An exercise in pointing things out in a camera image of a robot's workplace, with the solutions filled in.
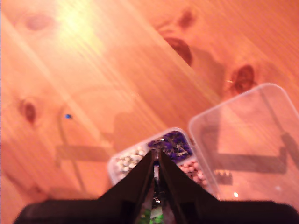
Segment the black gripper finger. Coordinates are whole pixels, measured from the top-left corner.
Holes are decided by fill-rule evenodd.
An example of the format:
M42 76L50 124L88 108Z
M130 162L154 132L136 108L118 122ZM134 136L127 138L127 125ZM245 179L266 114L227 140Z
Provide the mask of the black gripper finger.
M108 208L140 208L154 179L154 155L149 151L143 159L98 201Z
M175 217L213 217L218 200L191 180L164 152L159 152L159 179Z

